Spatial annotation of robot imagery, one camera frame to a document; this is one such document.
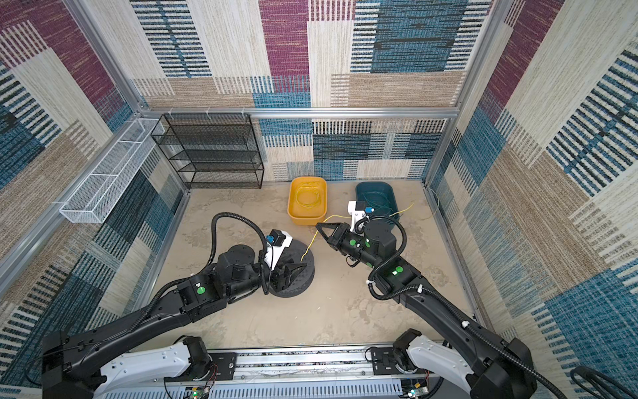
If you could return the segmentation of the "dark grey cable spool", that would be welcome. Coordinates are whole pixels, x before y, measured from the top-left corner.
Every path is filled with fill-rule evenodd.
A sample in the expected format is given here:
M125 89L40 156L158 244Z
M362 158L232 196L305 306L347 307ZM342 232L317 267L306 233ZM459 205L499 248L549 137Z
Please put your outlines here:
M307 246L294 239L282 251L275 269L271 273L270 293L279 298L292 298L306 291L315 276L315 262Z

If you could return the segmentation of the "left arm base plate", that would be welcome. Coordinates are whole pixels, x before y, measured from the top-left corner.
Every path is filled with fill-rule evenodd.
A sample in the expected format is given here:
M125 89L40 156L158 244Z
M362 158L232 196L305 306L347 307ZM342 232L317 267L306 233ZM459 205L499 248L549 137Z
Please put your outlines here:
M166 382L230 381L234 378L237 352L210 352L202 359L191 362L178 377L166 377Z

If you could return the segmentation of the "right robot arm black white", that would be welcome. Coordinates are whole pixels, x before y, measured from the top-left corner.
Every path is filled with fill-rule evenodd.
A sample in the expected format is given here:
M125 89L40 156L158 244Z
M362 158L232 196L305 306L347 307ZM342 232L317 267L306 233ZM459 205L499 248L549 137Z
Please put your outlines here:
M536 371L529 348L509 341L462 312L407 262L405 228L388 216L372 216L350 226L318 223L317 232L335 251L371 268L366 284L377 300L393 300L425 320L448 342L432 342L419 332L397 340L400 361L434 372L472 398L530 398L544 386L564 393Z

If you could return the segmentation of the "yellow plastic tray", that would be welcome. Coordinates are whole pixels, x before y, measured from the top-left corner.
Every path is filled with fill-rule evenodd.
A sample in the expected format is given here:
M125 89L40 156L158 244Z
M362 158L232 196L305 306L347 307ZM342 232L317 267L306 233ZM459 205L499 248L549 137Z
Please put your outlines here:
M327 215L327 181L316 176L300 176L289 188L287 213L297 225L315 225Z

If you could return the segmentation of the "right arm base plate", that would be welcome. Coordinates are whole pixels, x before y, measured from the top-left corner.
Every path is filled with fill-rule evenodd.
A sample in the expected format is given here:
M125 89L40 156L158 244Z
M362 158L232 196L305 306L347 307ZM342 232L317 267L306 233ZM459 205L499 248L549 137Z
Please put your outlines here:
M368 347L364 352L364 358L373 367L373 373L380 375L417 375L432 374L430 370L418 368L405 351L393 347Z

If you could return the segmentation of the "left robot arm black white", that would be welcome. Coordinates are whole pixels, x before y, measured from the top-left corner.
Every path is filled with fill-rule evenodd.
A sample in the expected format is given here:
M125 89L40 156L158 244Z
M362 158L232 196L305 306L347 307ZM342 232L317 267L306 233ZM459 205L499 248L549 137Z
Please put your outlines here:
M259 251L236 244L218 254L221 219L234 219L251 228L259 238ZM292 298L306 291L314 276L312 254L289 233L274 229L264 234L244 216L216 214L211 220L209 260L201 271L170 281L146 306L109 324L74 336L55 332L45 338L43 397L93 398L152 377L210 377L214 364L199 337L184 337L167 349L138 352L136 347L195 324L257 291Z

